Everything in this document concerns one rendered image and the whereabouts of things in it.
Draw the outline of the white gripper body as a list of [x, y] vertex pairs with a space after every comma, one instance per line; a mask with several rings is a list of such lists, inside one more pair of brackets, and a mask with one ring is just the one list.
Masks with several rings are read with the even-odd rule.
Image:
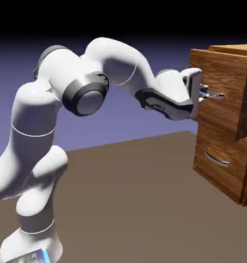
[[194, 119], [198, 112], [201, 75], [202, 70], [200, 68], [187, 68], [182, 71], [182, 77], [186, 78], [186, 87], [193, 102], [193, 109], [188, 117], [189, 119]]

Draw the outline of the wooden drawer front with handle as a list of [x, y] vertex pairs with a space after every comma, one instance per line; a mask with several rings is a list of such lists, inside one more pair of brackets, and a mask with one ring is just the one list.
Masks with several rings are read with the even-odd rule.
[[247, 56], [193, 49], [190, 66], [202, 69], [203, 85], [223, 98], [199, 104], [196, 121], [237, 141], [247, 137]]

